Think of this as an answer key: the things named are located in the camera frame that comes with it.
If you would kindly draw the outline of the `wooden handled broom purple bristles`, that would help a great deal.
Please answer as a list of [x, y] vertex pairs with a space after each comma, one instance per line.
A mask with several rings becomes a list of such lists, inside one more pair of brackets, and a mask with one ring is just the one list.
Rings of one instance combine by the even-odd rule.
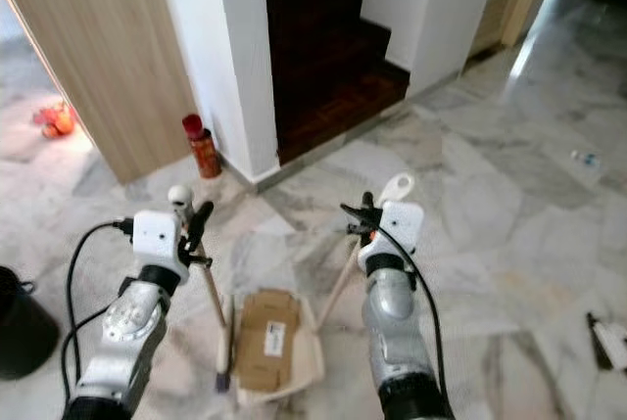
[[[171, 208], [182, 218], [182, 228], [185, 233], [185, 218], [190, 210], [200, 206], [202, 202], [194, 201], [194, 193], [191, 188], [183, 184], [175, 184], [167, 193]], [[228, 301], [227, 306], [223, 306], [222, 298], [217, 289], [217, 283], [210, 269], [202, 269], [200, 266], [192, 266], [200, 269], [200, 273], [205, 282], [208, 300], [214, 310], [217, 321], [217, 353], [215, 361], [215, 392], [220, 395], [227, 394], [231, 390], [231, 362], [233, 355], [233, 302]]]

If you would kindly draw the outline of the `brown cardboard box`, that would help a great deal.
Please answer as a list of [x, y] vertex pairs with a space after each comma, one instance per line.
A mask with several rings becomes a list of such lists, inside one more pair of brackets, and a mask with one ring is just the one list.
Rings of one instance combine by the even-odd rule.
[[300, 301], [285, 290], [259, 289], [247, 296], [234, 357], [234, 374], [246, 392], [278, 392], [290, 383], [301, 313]]

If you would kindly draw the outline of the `beige dustpan with wooden handle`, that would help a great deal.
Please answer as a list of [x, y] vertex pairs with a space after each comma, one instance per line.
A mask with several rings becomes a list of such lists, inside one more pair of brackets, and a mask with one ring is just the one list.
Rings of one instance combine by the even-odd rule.
[[292, 295], [295, 295], [295, 298], [302, 305], [301, 325], [300, 329], [296, 331], [294, 343], [292, 343], [292, 346], [294, 346], [294, 358], [292, 358], [290, 383], [288, 383], [286, 388], [278, 390], [278, 392], [246, 392], [245, 389], [239, 386], [238, 377], [236, 376], [236, 350], [239, 336], [239, 321], [241, 321], [245, 299], [229, 294], [222, 296], [223, 306], [227, 306], [228, 301], [232, 301], [234, 307], [232, 379], [231, 390], [228, 392], [232, 396], [234, 406], [263, 405], [263, 403], [268, 401], [290, 397], [323, 379], [323, 376], [325, 376], [325, 354], [323, 354], [319, 330], [321, 330], [326, 318], [330, 316], [331, 309], [339, 301], [342, 291], [348, 286], [350, 278], [358, 275], [364, 269], [359, 264], [358, 251], [361, 248], [362, 246], [358, 245], [358, 237], [349, 235], [346, 238], [342, 238], [339, 247], [332, 251], [334, 256], [341, 258], [342, 264], [339, 277], [337, 277], [335, 286], [333, 286], [333, 291], [328, 296], [326, 304], [322, 305], [322, 308], [314, 309], [309, 299], [301, 298], [301, 296], [292, 292]]

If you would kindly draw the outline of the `orange red floor ornament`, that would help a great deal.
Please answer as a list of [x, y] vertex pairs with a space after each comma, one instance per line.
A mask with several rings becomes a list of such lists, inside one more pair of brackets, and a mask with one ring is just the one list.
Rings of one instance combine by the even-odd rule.
[[44, 138], [58, 139], [75, 133], [79, 124], [75, 111], [66, 101], [58, 101], [49, 106], [41, 107], [32, 116], [32, 123], [40, 126]]

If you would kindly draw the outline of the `red cylindrical can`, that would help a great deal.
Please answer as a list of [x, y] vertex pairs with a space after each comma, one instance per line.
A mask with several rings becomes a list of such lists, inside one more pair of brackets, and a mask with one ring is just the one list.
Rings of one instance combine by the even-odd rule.
[[182, 120], [182, 128], [201, 177], [205, 179], [219, 178], [222, 174], [222, 165], [219, 163], [211, 130], [206, 128], [197, 113], [185, 116]]

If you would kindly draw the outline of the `dark wooden staircase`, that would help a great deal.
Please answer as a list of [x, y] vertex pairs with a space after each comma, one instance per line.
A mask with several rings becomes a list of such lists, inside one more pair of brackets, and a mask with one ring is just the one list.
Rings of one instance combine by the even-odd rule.
[[405, 98], [410, 74], [385, 58], [391, 31], [362, 3], [265, 0], [279, 164]]

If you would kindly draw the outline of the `black bucket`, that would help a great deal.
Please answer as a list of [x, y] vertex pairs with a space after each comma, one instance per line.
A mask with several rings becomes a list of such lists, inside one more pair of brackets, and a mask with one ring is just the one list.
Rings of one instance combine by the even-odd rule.
[[0, 379], [17, 380], [40, 369], [57, 351], [60, 327], [32, 295], [34, 282], [0, 267]]

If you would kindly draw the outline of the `black and white device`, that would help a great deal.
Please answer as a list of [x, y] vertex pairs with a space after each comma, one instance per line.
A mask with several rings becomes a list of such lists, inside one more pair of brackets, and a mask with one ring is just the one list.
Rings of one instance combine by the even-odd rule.
[[627, 374], [627, 325], [584, 314], [590, 329], [593, 357], [601, 371]]

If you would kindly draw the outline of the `light wooden wall panel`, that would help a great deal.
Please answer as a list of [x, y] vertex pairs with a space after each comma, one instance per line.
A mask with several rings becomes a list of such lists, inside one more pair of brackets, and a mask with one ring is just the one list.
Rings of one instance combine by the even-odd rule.
[[194, 99], [167, 0], [10, 1], [120, 182], [189, 156]]

